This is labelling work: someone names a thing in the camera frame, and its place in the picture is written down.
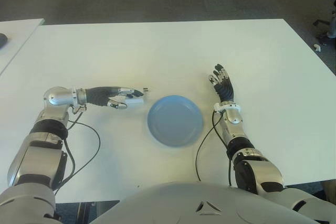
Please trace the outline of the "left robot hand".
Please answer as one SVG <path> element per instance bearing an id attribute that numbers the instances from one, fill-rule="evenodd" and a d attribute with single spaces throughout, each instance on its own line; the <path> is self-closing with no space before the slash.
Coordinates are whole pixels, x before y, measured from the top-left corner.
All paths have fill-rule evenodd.
<path id="1" fill-rule="evenodd" d="M 139 90 L 126 87 L 96 87 L 85 89 L 85 92 L 86 103 L 97 106 L 107 106 L 114 109 L 126 109 L 128 106 L 125 102 L 113 100 L 113 97 L 122 96 L 127 99 L 134 99 L 144 96 Z"/>

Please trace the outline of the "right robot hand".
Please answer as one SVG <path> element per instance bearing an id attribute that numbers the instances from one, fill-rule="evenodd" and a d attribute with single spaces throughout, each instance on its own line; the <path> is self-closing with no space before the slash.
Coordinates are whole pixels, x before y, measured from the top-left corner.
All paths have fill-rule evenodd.
<path id="1" fill-rule="evenodd" d="M 234 101 L 234 89 L 230 77 L 222 65 L 217 64 L 215 66 L 213 74 L 209 75 L 209 81 L 213 85 L 221 102 Z"/>

